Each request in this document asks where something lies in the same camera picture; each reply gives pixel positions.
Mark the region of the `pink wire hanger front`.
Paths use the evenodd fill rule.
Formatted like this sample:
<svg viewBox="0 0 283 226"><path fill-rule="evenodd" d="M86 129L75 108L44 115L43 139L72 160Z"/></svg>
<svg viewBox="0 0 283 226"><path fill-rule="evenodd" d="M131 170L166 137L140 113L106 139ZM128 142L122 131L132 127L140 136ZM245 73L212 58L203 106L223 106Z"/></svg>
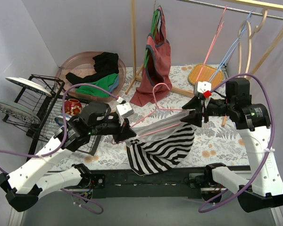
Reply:
<svg viewBox="0 0 283 226"><path fill-rule="evenodd" d="M163 85L163 86L166 86L167 89L170 91L171 89L163 82L161 83L158 83L157 85L155 85L152 89L152 94L153 94L153 98L154 98L154 102L155 102L155 109L153 111L151 111L149 114L147 114L146 116L144 116L142 119L140 119L139 121L137 121L135 124L131 124L131 128L133 128L134 126L136 126L137 124L139 124L140 122L144 121L147 117L149 117L150 115L152 115L153 113L155 113L157 110L163 110L163 111L184 111L183 109L178 109L178 108L163 108L163 107L160 107L158 102L157 102L157 99L156 99L156 95L155 95L155 88L157 86L160 86L160 85ZM149 133L145 133L143 135L140 135L140 137L144 137L144 136L148 136L150 134L154 134L154 133L157 133L157 132L160 132L160 131L163 131L163 130L166 130L166 129L169 129L169 128L172 128L172 127L175 127L177 125L180 125L181 122L178 122L178 123L175 123L173 125L169 125L167 127L164 127L164 128L160 128L158 130L154 130L152 132L149 132Z"/></svg>

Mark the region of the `black white striped tank top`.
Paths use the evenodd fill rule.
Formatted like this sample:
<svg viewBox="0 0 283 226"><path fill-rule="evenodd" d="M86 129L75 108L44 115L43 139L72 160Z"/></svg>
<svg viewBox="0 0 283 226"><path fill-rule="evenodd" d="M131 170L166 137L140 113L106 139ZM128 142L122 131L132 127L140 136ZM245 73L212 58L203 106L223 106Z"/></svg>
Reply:
<svg viewBox="0 0 283 226"><path fill-rule="evenodd" d="M133 128L136 136L126 140L133 172L145 176L168 171L189 154L194 142L194 128L181 122L188 114L188 111L180 111L150 125Z"/></svg>

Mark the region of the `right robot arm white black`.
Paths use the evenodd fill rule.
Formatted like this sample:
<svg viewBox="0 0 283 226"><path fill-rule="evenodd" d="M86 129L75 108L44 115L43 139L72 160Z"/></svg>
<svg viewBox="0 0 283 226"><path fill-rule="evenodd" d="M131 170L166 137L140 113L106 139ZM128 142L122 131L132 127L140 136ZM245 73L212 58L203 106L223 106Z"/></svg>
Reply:
<svg viewBox="0 0 283 226"><path fill-rule="evenodd" d="M272 148L275 130L271 105L252 102L246 78L232 77L223 84L225 97L213 99L212 85L197 82L193 99L184 105L190 113L183 122L201 127L211 116L228 117L244 142L252 177L245 179L224 164L213 163L205 167L204 182L209 187L222 185L231 192L229 200L237 199L247 213L283 206L283 181Z"/></svg>

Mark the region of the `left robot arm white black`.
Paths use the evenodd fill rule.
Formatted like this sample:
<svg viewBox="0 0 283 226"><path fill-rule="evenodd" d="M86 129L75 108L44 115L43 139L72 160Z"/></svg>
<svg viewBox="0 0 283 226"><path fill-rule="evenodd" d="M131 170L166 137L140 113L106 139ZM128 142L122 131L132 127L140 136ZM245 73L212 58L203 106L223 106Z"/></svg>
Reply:
<svg viewBox="0 0 283 226"><path fill-rule="evenodd" d="M128 117L134 113L131 105L123 101L116 111L106 103L90 102L81 113L61 126L47 144L17 170L0 174L0 187L6 193L10 206L23 212L37 201L57 190L78 186L87 188L96 183L91 171L83 164L47 175L62 159L89 143L91 136L112 135L115 142L125 141L136 133L130 128Z"/></svg>

